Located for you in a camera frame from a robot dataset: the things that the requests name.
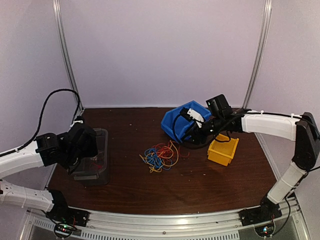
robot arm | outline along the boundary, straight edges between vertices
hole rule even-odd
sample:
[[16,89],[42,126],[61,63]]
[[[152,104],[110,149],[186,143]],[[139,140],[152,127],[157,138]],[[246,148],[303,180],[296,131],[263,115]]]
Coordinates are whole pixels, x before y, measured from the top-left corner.
[[56,190],[34,190],[11,184],[2,178],[20,171],[49,166],[55,163],[70,172],[85,157],[98,154],[96,132],[83,123],[75,123],[68,132],[38,136],[19,151],[8,151],[0,156],[0,204],[11,204],[47,212],[52,219],[79,215],[79,210],[69,208],[61,192]]
[[305,112],[303,115],[284,115],[249,109],[239,109],[234,112],[222,94],[206,102],[214,118],[202,122],[201,127],[194,124],[186,132],[183,140],[188,139],[188,142],[199,145],[204,144],[209,135],[215,138],[221,131],[230,131],[273,135],[295,142],[292,162],[283,176],[262,198],[260,206],[239,213],[243,226],[280,217],[278,203],[307,176],[319,156],[320,134],[312,114]]

white wall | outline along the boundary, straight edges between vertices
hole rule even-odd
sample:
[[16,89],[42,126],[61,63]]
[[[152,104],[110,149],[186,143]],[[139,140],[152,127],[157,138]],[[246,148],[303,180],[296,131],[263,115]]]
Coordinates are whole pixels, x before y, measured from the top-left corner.
[[61,1],[83,105],[205,105],[226,93],[241,106],[263,7],[264,0]]
[[[42,104],[58,88],[69,88],[52,0],[1,0],[0,152],[17,147],[35,132]],[[70,93],[52,96],[40,134],[67,131],[76,107]],[[51,168],[29,169],[7,181],[43,189]],[[0,205],[0,238],[17,238],[26,209]]]
[[[320,1],[273,0],[270,32],[249,107],[278,113],[311,112],[320,126]],[[294,143],[264,136],[283,173]],[[297,188],[311,239],[320,235],[320,171]]]

brown tabletop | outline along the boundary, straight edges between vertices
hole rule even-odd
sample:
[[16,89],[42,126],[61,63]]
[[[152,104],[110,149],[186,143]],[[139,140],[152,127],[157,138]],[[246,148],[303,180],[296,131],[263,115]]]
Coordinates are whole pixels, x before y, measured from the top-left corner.
[[86,109],[93,128],[108,131],[110,182],[84,187],[57,166],[49,189],[60,190],[71,207],[125,214],[209,213],[256,206],[276,182],[266,156],[253,133],[239,138],[228,167],[207,159],[207,149],[181,153],[169,171],[149,173],[139,154],[170,138],[161,129],[169,108]]

small storage bin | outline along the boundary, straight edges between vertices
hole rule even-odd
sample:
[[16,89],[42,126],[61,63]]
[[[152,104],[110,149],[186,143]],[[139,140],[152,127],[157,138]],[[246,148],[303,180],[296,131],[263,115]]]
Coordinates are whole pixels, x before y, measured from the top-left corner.
[[95,128],[98,155],[85,157],[71,174],[73,179],[84,186],[105,185],[109,182],[108,132]]
[[[173,123],[176,116],[180,113],[182,108],[193,109],[200,113],[205,120],[208,120],[211,116],[211,113],[208,109],[197,103],[196,101],[188,102],[182,106],[179,106],[175,109],[167,111],[161,121],[161,128],[166,134],[168,134],[173,140],[177,141],[173,132]],[[175,133],[178,137],[178,140],[181,141],[181,138],[185,135],[186,130],[193,124],[193,121],[187,121],[182,116],[179,117],[175,123]]]
[[[229,138],[219,134],[216,139],[227,141]],[[213,140],[208,149],[208,159],[218,164],[228,166],[235,156],[239,138],[231,138],[229,142],[218,142]]]

white arm segment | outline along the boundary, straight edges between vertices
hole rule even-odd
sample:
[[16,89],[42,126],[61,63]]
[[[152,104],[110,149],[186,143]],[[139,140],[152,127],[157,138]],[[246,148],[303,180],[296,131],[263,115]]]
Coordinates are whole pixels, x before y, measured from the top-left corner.
[[[242,130],[247,133],[260,133],[278,136],[296,141],[297,126],[296,122],[300,115],[291,114],[291,117],[264,114],[245,114],[241,119]],[[297,183],[306,174],[305,170],[300,169],[294,162],[291,162],[283,176],[275,183],[267,194],[267,198],[274,204],[280,203]]]
[[193,110],[192,108],[189,108],[187,113],[190,117],[196,120],[196,124],[198,125],[198,127],[202,128],[202,123],[205,121],[205,119],[201,116],[201,114]]
[[296,141],[296,122],[298,121],[297,118],[268,115],[263,111],[261,114],[245,114],[241,119],[242,130],[246,133],[268,134],[291,141]]
[[268,192],[268,199],[274,204],[280,203],[292,189],[296,188],[295,185],[306,173],[305,170],[300,169],[294,162],[291,162],[283,176]]
[[43,166],[40,154],[36,153],[37,148],[37,142],[33,141],[21,151],[0,157],[0,179],[26,169]]
[[40,209],[50,212],[53,208],[53,197],[47,190],[33,190],[11,184],[5,180],[0,181],[0,205],[18,205],[21,208]]

